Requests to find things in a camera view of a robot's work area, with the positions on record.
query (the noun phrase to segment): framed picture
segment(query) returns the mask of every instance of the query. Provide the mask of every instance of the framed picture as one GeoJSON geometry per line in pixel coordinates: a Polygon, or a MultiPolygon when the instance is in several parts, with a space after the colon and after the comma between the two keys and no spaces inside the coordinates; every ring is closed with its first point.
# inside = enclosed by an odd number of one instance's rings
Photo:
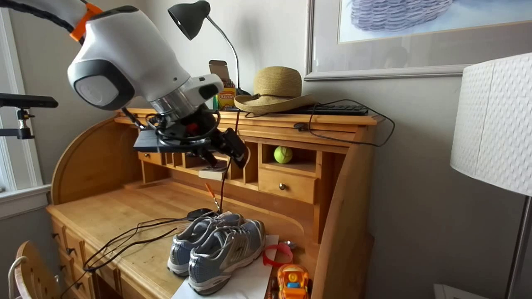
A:
{"type": "Polygon", "coordinates": [[[530,0],[310,0],[305,80],[457,77],[532,52],[530,0]]]}

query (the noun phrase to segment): shoe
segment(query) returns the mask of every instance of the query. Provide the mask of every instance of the shoe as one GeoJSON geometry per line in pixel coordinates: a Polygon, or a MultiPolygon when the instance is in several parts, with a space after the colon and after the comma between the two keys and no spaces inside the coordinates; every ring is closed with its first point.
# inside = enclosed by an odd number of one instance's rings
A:
{"type": "Polygon", "coordinates": [[[247,220],[237,228],[221,228],[189,253],[187,285],[199,296],[217,293],[236,271],[251,265],[264,250],[264,226],[247,220]]]}
{"type": "Polygon", "coordinates": [[[222,213],[217,216],[204,215],[196,218],[182,233],[172,238],[166,268],[174,276],[186,278],[189,251],[192,248],[199,246],[214,230],[239,226],[242,223],[242,216],[236,213],[222,213]]]}

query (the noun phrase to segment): window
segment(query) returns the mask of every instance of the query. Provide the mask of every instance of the window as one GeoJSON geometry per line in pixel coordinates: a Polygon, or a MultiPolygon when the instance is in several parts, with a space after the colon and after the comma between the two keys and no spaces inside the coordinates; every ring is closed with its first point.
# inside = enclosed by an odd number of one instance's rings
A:
{"type": "MultiPolygon", "coordinates": [[[[0,10],[0,94],[24,94],[10,15],[0,10]]],[[[16,108],[0,108],[0,128],[16,128],[16,108]]],[[[43,185],[33,140],[0,137],[0,198],[43,185]]]]}

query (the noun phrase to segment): drawer knob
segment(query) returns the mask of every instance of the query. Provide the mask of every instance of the drawer knob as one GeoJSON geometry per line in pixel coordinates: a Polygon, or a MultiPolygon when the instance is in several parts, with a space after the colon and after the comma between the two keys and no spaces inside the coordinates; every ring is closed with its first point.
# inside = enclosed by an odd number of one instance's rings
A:
{"type": "Polygon", "coordinates": [[[287,190],[289,190],[289,187],[287,187],[287,185],[279,183],[279,190],[280,190],[280,192],[287,192],[287,190]]]}

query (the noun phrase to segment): wooden desk surface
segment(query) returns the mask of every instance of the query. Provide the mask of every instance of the wooden desk surface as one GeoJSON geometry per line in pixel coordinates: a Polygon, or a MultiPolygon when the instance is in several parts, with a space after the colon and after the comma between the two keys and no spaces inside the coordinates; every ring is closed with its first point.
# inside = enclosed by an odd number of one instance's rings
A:
{"type": "MultiPolygon", "coordinates": [[[[106,241],[119,233],[134,228],[141,221],[154,218],[184,218],[191,210],[212,208],[209,195],[199,190],[161,182],[147,187],[129,187],[124,190],[89,196],[79,201],[49,206],[51,216],[64,223],[91,248],[99,250],[106,241]]],[[[232,200],[224,200],[224,211],[241,213],[244,218],[259,220],[266,225],[269,235],[279,235],[280,240],[290,240],[302,246],[297,263],[314,270],[317,245],[310,241],[310,223],[300,223],[261,208],[247,206],[232,200]]],[[[162,226],[139,235],[139,240],[161,235],[172,226],[162,226]]],[[[123,253],[114,266],[129,276],[138,286],[147,290],[154,298],[171,298],[179,288],[181,280],[166,270],[166,260],[174,235],[146,246],[134,246],[123,253]]]]}

